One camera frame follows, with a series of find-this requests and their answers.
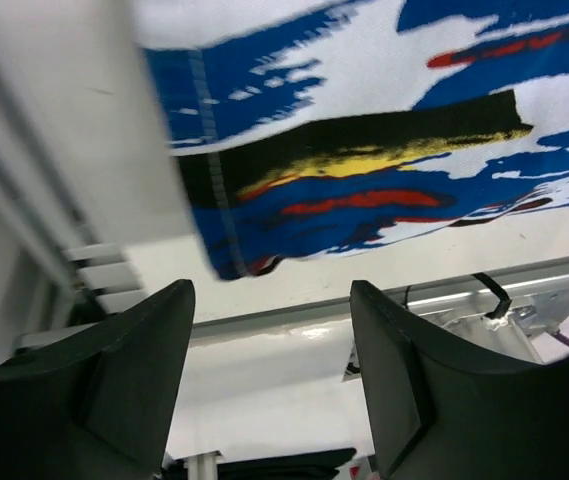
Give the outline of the blue white red patterned trousers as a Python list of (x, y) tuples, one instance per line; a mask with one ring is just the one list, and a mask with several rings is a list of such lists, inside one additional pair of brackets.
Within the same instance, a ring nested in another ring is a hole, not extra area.
[(216, 275), (569, 206), (569, 1), (136, 1)]

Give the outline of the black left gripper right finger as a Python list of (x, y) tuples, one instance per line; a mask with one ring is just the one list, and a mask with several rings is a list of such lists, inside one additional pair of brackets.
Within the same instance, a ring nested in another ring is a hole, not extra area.
[(569, 356), (478, 346), (364, 280), (350, 310), (383, 479), (569, 479)]

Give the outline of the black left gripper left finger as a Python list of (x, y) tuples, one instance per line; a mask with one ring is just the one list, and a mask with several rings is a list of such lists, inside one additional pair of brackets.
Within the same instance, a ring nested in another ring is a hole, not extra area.
[(194, 312), (194, 285), (178, 280), (0, 364), (0, 479), (159, 473)]

